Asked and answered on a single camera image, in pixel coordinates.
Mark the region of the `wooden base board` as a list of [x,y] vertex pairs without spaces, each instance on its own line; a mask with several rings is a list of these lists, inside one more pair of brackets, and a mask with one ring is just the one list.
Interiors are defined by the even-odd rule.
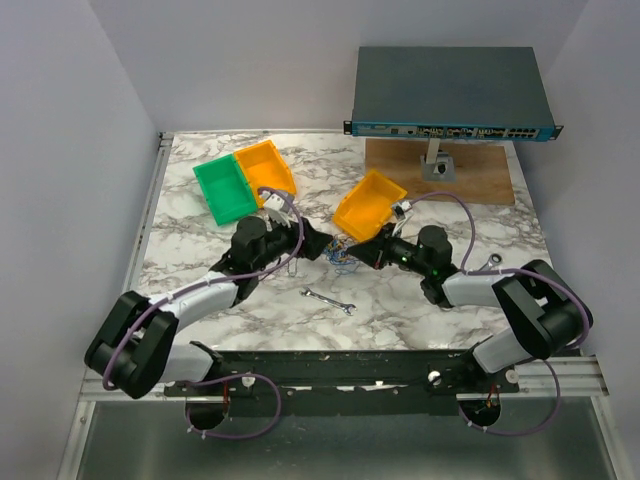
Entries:
[[365,168],[383,174],[404,190],[411,200],[426,193],[449,191],[463,201],[483,205],[512,205],[512,187],[505,148],[481,142],[442,143],[439,149],[453,160],[455,178],[436,181],[423,178],[421,158],[426,141],[370,138],[365,141]]

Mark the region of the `yellow bin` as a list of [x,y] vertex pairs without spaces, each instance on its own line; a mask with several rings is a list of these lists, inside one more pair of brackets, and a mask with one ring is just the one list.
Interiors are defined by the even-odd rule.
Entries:
[[297,194],[292,172],[271,140],[237,150],[233,155],[259,208],[264,205],[264,200],[258,193],[260,187],[271,187],[292,195]]
[[357,242],[368,241],[389,220],[392,205],[406,195],[400,185],[371,169],[342,199],[332,221]]

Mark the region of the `silver open-end wrench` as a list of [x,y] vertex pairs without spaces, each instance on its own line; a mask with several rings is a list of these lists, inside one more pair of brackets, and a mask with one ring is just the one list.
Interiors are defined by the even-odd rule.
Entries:
[[349,315],[349,316],[351,316],[353,312],[357,310],[357,307],[354,304],[340,302],[338,300],[318,294],[307,287],[300,290],[300,295],[308,298],[313,298],[322,303],[330,305],[334,308],[337,308],[343,311],[346,315]]

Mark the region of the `green plastic bin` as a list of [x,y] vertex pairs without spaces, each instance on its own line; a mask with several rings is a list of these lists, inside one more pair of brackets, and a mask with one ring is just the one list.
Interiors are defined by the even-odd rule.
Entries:
[[219,226],[257,211],[252,190],[233,154],[197,165],[193,172]]

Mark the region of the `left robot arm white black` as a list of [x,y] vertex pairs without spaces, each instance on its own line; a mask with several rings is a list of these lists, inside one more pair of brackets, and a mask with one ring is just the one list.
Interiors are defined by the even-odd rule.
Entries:
[[176,334],[242,303],[260,276],[296,258],[317,259],[332,239],[306,218],[285,225],[253,216],[240,220],[229,249],[199,280],[155,298],[123,293],[89,344],[85,365],[102,377],[105,389],[133,399],[160,382],[179,380],[201,395],[214,393],[222,372],[213,354],[198,346],[178,349]]

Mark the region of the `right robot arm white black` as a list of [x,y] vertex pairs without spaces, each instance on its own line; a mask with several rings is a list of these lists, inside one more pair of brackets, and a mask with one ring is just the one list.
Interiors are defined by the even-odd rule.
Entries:
[[508,327],[472,347],[471,360],[461,365],[461,382],[471,391],[485,390],[496,372],[510,365],[546,360],[583,341],[593,326],[585,303],[543,260],[500,270],[501,257],[495,255],[484,268],[464,271],[452,262],[453,247],[443,228],[423,227],[415,244],[393,231],[387,224],[347,253],[376,270],[393,264],[421,276],[421,290],[433,305],[496,307],[507,319]]

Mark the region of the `blue network switch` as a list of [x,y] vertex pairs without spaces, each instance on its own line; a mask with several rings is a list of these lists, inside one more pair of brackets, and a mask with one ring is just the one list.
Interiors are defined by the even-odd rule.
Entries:
[[530,47],[358,51],[343,132],[354,137],[547,142],[554,120]]

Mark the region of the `aluminium table frame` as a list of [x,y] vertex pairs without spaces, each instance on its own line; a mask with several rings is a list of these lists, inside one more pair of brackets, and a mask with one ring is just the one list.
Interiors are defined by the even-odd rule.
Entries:
[[[364,143],[330,130],[191,132],[166,135],[155,163],[127,287],[159,293],[195,280],[227,247],[231,231],[208,213],[193,168],[271,140],[291,166],[299,207],[331,230],[340,199],[363,176]],[[312,291],[354,304],[351,316]],[[493,309],[445,312],[424,299],[417,278],[394,268],[339,275],[325,260],[303,261],[261,285],[235,312],[186,331],[230,350],[418,350],[468,347],[504,328]],[[181,400],[161,390],[132,401],[103,391],[93,374],[81,389],[63,479],[610,479],[599,425],[604,382],[590,358],[530,364],[524,391],[503,401],[500,424],[522,430],[553,406],[551,373],[563,402],[551,426],[513,439],[483,435],[458,417],[426,415],[286,417],[248,441],[189,432]]]

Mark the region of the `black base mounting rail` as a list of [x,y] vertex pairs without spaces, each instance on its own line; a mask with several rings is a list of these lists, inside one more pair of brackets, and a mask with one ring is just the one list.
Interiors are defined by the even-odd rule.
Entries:
[[221,351],[209,379],[165,388],[198,412],[229,408],[232,416],[454,415],[458,399],[516,393],[515,368],[494,374],[467,350]]

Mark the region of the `metal switch stand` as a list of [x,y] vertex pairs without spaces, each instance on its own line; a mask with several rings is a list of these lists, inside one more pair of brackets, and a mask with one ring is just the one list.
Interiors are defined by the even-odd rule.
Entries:
[[456,181],[454,160],[440,148],[440,143],[439,138],[430,139],[426,152],[420,156],[422,179],[426,182],[453,183]]

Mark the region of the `silver ratchet wrench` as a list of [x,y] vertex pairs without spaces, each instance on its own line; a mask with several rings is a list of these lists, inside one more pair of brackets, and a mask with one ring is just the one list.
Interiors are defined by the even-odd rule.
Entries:
[[478,269],[478,272],[493,271],[498,269],[503,262],[503,258],[499,253],[491,253],[487,261]]

